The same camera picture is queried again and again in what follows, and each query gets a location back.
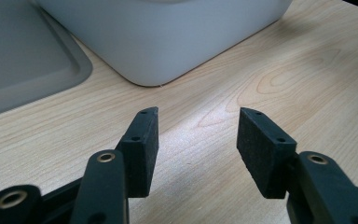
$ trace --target gray tray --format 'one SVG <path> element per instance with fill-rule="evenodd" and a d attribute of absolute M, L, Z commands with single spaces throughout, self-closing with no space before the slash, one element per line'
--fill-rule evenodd
<path fill-rule="evenodd" d="M 92 64 L 36 4 L 0 0 L 0 113 L 86 80 Z"/>

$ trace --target wood grain surface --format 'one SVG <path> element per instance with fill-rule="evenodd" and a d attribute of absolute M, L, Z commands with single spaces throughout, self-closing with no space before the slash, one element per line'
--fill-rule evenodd
<path fill-rule="evenodd" d="M 114 148 L 135 114 L 159 107 L 160 149 L 131 223 L 289 223 L 285 200 L 258 192 L 236 149 L 241 106 L 334 160 L 358 186 L 358 7 L 295 0 L 268 28 L 161 87 L 131 84 L 82 46 L 84 83 L 0 114 L 0 190 L 46 194 Z"/>

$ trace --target light wood tabletop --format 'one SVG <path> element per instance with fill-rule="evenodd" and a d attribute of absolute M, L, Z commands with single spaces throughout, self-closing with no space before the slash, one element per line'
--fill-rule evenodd
<path fill-rule="evenodd" d="M 0 190 L 46 194 L 81 177 L 150 106 L 160 147 L 150 196 L 129 199 L 131 223 L 290 223 L 286 200 L 261 196 L 236 149 L 241 106 L 273 119 L 297 152 L 333 158 L 358 186 L 358 7 L 294 0 L 279 21 L 156 88 L 82 48 L 89 79 L 0 114 Z"/>

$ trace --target white plastic bin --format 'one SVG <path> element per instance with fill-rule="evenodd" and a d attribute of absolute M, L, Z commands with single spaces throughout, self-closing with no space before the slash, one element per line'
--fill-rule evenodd
<path fill-rule="evenodd" d="M 37 0 L 127 80 L 158 86 L 278 20 L 292 0 Z"/>

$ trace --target white container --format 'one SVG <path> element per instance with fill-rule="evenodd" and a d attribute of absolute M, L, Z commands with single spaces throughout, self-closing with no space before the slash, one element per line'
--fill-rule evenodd
<path fill-rule="evenodd" d="M 158 86 L 278 20 L 292 0 L 37 0 L 127 80 Z"/>

